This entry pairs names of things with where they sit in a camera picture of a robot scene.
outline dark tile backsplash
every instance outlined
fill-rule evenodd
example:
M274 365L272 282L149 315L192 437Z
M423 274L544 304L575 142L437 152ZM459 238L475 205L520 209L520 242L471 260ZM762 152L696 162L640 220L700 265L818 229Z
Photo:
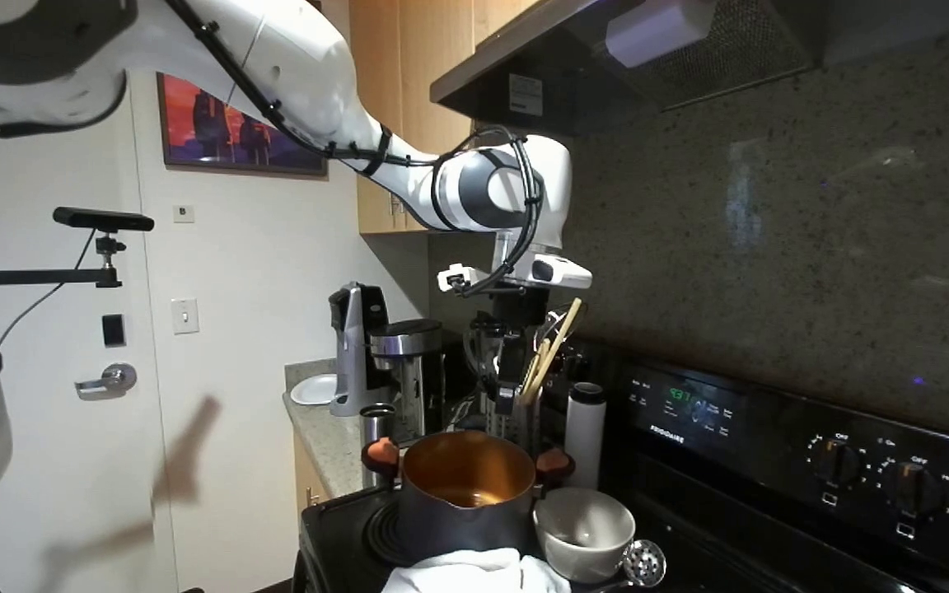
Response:
M596 127L578 189L584 334L949 427L949 36Z

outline door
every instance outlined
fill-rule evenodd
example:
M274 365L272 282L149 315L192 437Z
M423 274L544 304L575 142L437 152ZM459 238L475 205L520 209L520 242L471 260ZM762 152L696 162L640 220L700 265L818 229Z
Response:
M72 268L89 230L55 205L142 212L129 102L85 131L0 142L0 271ZM123 290L62 288L5 343L14 458L0 481L5 593L178 591L171 523L156 512L166 464L147 238L116 234ZM83 268L104 268L89 248ZM0 334L50 288L0 288ZM104 315L123 315L105 346ZM129 364L123 400L83 403L77 382Z

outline wooden cabinet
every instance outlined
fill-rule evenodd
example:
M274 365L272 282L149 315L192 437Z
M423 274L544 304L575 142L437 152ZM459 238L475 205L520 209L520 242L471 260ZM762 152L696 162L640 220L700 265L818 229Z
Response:
M327 479L320 475L311 445L304 435L294 435L296 440L296 499L301 499L301 512L311 504L324 504L332 499Z
M431 102L431 81L469 58L534 0L349 0L349 45L367 109L423 152L448 152L471 119ZM374 182L359 177L364 234L426 230Z

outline black stove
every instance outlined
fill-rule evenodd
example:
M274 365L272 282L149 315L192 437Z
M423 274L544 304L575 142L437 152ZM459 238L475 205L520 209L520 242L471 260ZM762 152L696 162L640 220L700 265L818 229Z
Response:
M664 593L949 593L938 433L643 365L610 403L602 492L665 550ZM384 492L308 509L296 593L384 591L392 527Z

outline stove control panel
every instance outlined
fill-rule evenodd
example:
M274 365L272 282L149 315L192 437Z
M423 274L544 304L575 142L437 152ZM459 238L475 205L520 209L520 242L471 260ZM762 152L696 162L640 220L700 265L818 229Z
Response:
M751 501L949 571L949 435L675 365L632 368L627 403L638 435Z

